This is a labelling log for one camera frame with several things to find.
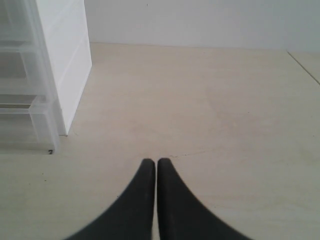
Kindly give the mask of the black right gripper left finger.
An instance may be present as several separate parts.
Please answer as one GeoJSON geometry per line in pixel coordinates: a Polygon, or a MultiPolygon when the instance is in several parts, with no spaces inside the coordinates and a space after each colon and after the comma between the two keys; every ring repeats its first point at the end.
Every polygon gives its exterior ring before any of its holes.
{"type": "Polygon", "coordinates": [[[69,240],[151,240],[155,204],[155,162],[142,160],[123,193],[98,218],[69,240]]]}

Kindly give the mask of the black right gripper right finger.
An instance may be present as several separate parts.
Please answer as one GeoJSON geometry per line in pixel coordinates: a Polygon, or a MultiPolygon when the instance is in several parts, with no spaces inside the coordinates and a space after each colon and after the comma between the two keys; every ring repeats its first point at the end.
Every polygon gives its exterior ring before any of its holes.
{"type": "Polygon", "coordinates": [[[207,209],[169,158],[157,162],[157,215],[161,240],[248,240],[207,209]]]}

